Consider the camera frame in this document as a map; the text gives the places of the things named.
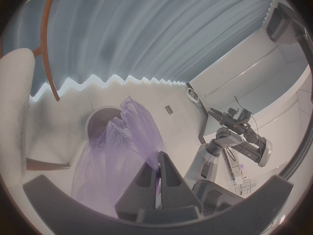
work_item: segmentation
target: curtain fold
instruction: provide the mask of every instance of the curtain fold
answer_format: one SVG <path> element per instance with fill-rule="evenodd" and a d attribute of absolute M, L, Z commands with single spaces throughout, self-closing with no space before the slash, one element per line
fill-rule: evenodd
<path fill-rule="evenodd" d="M 189 82 L 260 28 L 271 2 L 54 0 L 48 54 L 55 86 L 68 77 L 82 84 L 92 74 L 104 82 L 112 75 Z M 21 13 L 30 11 L 40 13 Z M 19 30 L 24 18 L 15 22 Z M 21 48 L 23 37 L 11 34 L 5 41 Z M 45 81 L 40 72 L 34 76 L 32 96 Z"/>

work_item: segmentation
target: curved black frame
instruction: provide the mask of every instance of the curved black frame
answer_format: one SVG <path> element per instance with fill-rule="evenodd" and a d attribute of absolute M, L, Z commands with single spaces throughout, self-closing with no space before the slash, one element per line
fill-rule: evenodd
<path fill-rule="evenodd" d="M 0 0 L 0 41 L 3 40 L 4 33 L 10 24 L 14 14 L 23 6 L 27 0 Z M 287 0 L 295 9 L 295 11 L 303 18 L 308 35 L 313 39 L 313 0 Z M 306 131 L 305 137 L 296 151 L 292 160 L 280 173 L 280 176 L 288 179 L 292 176 L 295 170 L 298 168 L 303 158 L 307 154 L 309 147 L 313 142 L 313 117 Z M 293 216 L 285 222 L 285 225 L 280 226 L 274 231 L 276 234 L 290 234 L 293 227 L 303 227 L 303 221 L 309 217 L 313 217 L 312 205 L 313 199 L 313 186 L 312 182 L 310 188 L 307 189 L 305 196 L 299 201 L 298 206 L 293 210 Z M 7 218 L 6 222 L 12 222 L 14 227 L 19 231 L 20 234 L 38 234 L 35 227 L 25 218 L 22 212 L 18 209 L 11 198 L 6 186 L 0 177 L 0 209 L 4 212 L 3 217 Z"/>

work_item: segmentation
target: purple object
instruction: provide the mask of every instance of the purple object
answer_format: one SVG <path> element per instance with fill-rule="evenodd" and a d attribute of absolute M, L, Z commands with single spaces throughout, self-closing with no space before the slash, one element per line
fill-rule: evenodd
<path fill-rule="evenodd" d="M 146 161 L 159 168 L 164 144 L 151 114 L 130 97 L 121 104 L 121 119 L 110 120 L 98 138 L 85 145 L 75 168 L 72 198 L 116 216 L 114 205 Z"/>

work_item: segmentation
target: round waste bin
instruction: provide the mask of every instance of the round waste bin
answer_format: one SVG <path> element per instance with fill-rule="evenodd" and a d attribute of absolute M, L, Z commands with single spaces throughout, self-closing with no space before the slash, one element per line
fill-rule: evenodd
<path fill-rule="evenodd" d="M 86 122 L 86 138 L 89 140 L 99 137 L 111 119 L 115 117 L 122 119 L 121 112 L 121 108 L 115 106 L 104 106 L 93 111 Z"/>

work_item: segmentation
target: chair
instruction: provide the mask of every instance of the chair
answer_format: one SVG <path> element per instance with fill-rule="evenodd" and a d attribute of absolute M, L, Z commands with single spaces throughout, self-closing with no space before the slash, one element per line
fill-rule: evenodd
<path fill-rule="evenodd" d="M 26 119 L 35 58 L 30 49 L 11 51 L 0 59 L 0 174 L 7 187 L 19 184 L 26 170 L 63 170 L 26 158 Z"/>

